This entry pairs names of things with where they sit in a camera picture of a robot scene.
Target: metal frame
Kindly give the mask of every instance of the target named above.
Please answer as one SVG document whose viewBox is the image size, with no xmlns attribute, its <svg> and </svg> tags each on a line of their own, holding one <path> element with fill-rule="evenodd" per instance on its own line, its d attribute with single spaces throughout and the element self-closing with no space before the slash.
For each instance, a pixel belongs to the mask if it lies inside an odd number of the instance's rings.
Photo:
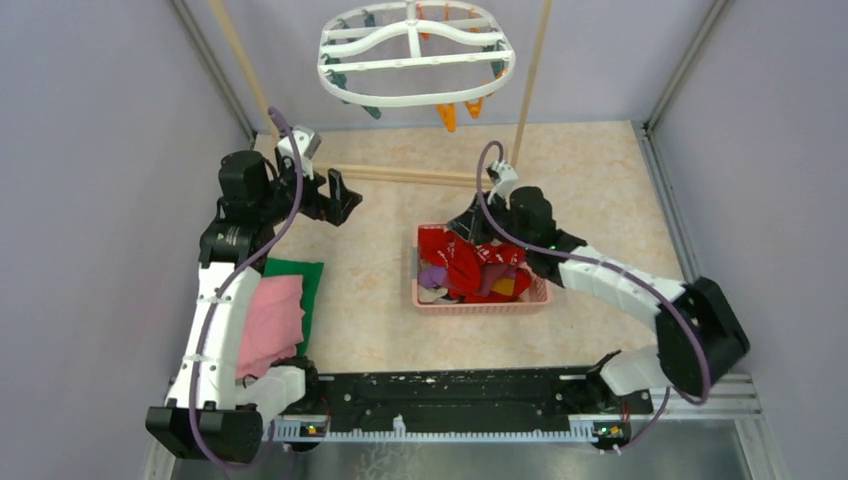
<svg viewBox="0 0 848 480">
<path fill-rule="evenodd" d="M 218 85 L 219 93 L 244 128 L 244 121 L 247 118 L 244 115 L 244 110 L 232 92 L 226 77 L 221 72 L 214 55 L 209 51 L 208 45 L 197 30 L 196 24 L 193 23 L 193 18 L 188 12 L 184 0 L 170 0 L 170 2 L 176 7 L 178 16 L 182 19 L 189 36 L 193 38 L 193 43 L 198 49 L 201 60 L 207 63 L 207 71 Z M 707 40 L 731 3 L 731 0 L 713 1 L 697 34 L 693 37 L 680 64 L 669 79 L 650 118 L 644 122 L 633 122 L 633 129 L 645 158 L 648 174 L 653 182 L 675 252 L 687 281 L 695 279 L 700 268 L 691 239 L 686 232 L 680 209 L 674 198 L 663 158 L 656 147 L 654 134 L 692 67 L 700 58 Z M 655 407 L 663 393 L 660 390 L 651 392 Z M 669 403 L 669 410 L 661 417 L 661 420 L 733 421 L 752 480 L 788 480 L 789 474 L 774 444 L 774 437 L 763 417 L 751 377 L 747 374 L 728 374 L 715 385 L 713 394 L 713 398 L 703 407 L 693 407 L 682 399 L 673 396 Z M 574 420 L 603 421 L 607 419 L 604 416 L 586 416 L 586 418 L 575 416 Z M 158 445 L 158 442 L 153 441 L 142 478 L 145 480 L 170 479 L 173 467 L 174 457 L 164 447 Z"/>
</svg>

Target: wooden pole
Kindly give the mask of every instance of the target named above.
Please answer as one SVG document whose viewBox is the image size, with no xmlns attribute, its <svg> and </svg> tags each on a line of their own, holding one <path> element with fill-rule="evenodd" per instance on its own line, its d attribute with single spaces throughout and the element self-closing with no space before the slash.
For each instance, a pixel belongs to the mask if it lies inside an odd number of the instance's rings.
<svg viewBox="0 0 848 480">
<path fill-rule="evenodd" d="M 527 112 L 530 110 L 530 99 L 533 97 L 533 86 L 536 84 L 536 72 L 539 70 L 539 60 L 542 57 L 542 46 L 545 43 L 548 17 L 551 15 L 553 3 L 553 0 L 545 0 L 542 6 L 542 17 L 539 19 L 539 28 L 536 30 L 536 44 L 533 46 L 533 58 L 530 60 L 527 83 L 524 85 L 524 98 L 521 100 L 521 116 L 518 119 L 518 129 L 515 131 L 515 141 L 512 142 L 512 157 L 509 164 L 513 167 L 518 165 L 518 151 L 521 149 L 524 125 L 527 123 Z"/>
<path fill-rule="evenodd" d="M 236 32 L 236 27 L 233 25 L 233 20 L 230 18 L 230 14 L 227 12 L 226 7 L 224 7 L 223 0 L 208 0 L 208 2 L 209 7 L 212 9 L 212 13 L 215 14 L 215 19 L 218 20 L 218 26 L 221 27 L 221 31 L 224 32 L 224 36 L 227 38 L 227 43 L 230 44 L 230 48 L 238 61 L 242 73 L 245 78 L 247 78 L 247 83 L 250 85 L 250 91 L 253 92 L 253 98 L 256 100 L 256 105 L 259 107 L 259 112 L 262 115 L 262 118 L 265 120 L 265 126 L 268 128 L 268 132 L 271 134 L 271 137 L 276 144 L 277 139 L 280 138 L 280 131 L 277 130 L 277 126 L 271 121 L 271 117 L 268 116 L 268 107 L 270 106 L 268 98 L 262 90 L 262 85 L 259 83 L 259 77 L 256 76 L 256 70 L 253 69 L 250 57 L 247 56 L 244 45 L 241 43 L 238 32 Z"/>
</svg>

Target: green cloth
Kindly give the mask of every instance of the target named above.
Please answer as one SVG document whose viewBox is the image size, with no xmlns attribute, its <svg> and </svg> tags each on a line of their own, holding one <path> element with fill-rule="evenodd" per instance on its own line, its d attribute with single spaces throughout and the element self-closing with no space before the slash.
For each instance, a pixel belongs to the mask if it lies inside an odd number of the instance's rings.
<svg viewBox="0 0 848 480">
<path fill-rule="evenodd" d="M 300 308 L 303 314 L 303 342 L 297 345 L 297 354 L 305 355 L 306 347 L 309 346 L 309 335 L 312 333 L 312 312 L 315 311 L 315 296 L 318 294 L 318 284 L 321 283 L 321 274 L 324 272 L 323 263 L 291 262 L 277 258 L 269 258 L 265 264 L 266 277 L 278 275 L 302 275 L 303 297 L 300 299 Z"/>
</svg>

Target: folded pink cloth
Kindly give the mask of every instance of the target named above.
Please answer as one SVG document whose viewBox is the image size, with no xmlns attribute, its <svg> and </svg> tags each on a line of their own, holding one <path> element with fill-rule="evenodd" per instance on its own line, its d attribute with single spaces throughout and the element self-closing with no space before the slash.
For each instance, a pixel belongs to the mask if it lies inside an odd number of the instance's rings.
<svg viewBox="0 0 848 480">
<path fill-rule="evenodd" d="M 303 276 L 281 275 L 259 281 L 253 293 L 239 348 L 236 377 L 260 377 L 277 359 L 296 353 L 303 341 Z"/>
</svg>

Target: pile of clothes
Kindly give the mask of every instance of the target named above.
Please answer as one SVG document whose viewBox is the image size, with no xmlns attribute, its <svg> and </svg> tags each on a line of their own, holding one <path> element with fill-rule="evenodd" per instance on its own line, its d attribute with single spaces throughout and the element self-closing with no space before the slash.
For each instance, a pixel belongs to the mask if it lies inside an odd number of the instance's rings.
<svg viewBox="0 0 848 480">
<path fill-rule="evenodd" d="M 420 303 L 513 302 L 533 283 L 515 245 L 473 245 L 451 231 L 423 228 L 418 250 Z"/>
</svg>

